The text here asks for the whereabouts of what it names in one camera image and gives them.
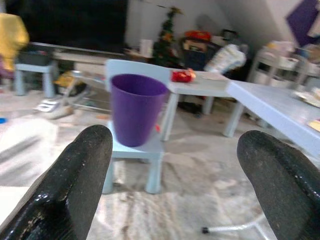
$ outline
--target tiled floor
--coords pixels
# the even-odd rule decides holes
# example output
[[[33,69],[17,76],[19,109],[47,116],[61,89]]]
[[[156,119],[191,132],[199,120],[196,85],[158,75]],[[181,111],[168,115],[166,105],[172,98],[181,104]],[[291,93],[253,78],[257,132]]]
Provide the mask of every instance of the tiled floor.
[[[0,221],[33,181],[47,169],[81,130],[100,113],[77,110],[74,115],[48,121],[31,109],[43,95],[0,94],[0,153],[27,140],[14,154],[0,161]],[[202,235],[201,227],[243,224],[262,213],[254,190],[236,156],[241,134],[259,129],[243,117],[234,137],[222,135],[230,109],[217,102],[210,116],[198,119],[179,111],[170,140],[165,143],[162,192],[144,192],[148,164],[119,161],[115,166],[114,192],[102,195],[88,240],[260,240],[254,229]],[[262,222],[275,239],[267,221]]]

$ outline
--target black tv screen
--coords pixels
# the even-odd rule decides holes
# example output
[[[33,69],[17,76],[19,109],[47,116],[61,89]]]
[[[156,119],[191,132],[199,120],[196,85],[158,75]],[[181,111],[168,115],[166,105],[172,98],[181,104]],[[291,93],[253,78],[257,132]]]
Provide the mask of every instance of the black tv screen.
[[[122,53],[128,0],[6,0],[22,18],[30,41]]]

